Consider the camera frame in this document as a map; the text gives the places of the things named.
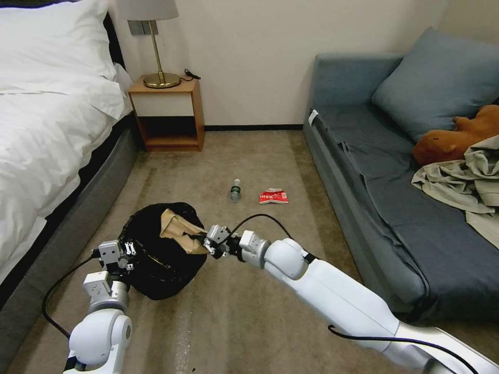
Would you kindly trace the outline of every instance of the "white wall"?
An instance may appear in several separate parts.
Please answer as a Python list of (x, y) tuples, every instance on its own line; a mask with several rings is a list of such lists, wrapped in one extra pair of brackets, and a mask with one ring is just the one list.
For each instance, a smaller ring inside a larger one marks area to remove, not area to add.
[[(132, 78), (154, 72), (150, 36), (111, 16)], [(164, 71), (200, 75), (207, 125), (298, 124), (319, 52), (406, 51), (447, 0), (177, 0), (158, 22)]]
[(440, 29), (453, 35), (499, 43), (497, 0), (452, 0)]

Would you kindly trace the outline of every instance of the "wooden nightstand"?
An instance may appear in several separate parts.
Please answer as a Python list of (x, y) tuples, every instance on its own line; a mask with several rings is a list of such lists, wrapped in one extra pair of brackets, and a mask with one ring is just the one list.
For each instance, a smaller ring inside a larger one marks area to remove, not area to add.
[(154, 89), (142, 80), (128, 93), (147, 151), (200, 151), (204, 117), (199, 81), (182, 80), (172, 88)]

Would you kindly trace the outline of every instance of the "blanket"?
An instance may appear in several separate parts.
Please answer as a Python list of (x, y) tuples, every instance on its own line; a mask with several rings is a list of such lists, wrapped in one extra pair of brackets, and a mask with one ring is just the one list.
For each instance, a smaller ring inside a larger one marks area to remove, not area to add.
[(466, 222), (499, 248), (499, 136), (472, 145), (464, 158), (423, 166), (412, 184), (463, 210)]

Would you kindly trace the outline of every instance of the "sofa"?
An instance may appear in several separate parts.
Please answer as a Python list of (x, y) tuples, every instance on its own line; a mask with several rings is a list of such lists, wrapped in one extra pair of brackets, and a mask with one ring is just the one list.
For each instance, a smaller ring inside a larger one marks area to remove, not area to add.
[(415, 142), (372, 103), (402, 58), (317, 55), (310, 153), (365, 286), (393, 312), (410, 322), (497, 319), (499, 250), (462, 211), (411, 185)]

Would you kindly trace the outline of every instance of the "brown plush toy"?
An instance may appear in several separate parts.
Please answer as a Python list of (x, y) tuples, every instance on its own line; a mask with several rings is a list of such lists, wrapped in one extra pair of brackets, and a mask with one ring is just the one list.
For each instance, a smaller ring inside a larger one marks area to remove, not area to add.
[(454, 117), (452, 121), (454, 131), (432, 130), (418, 141), (412, 154), (420, 166), (464, 159), (468, 147), (499, 135), (499, 105), (484, 106), (475, 119)]

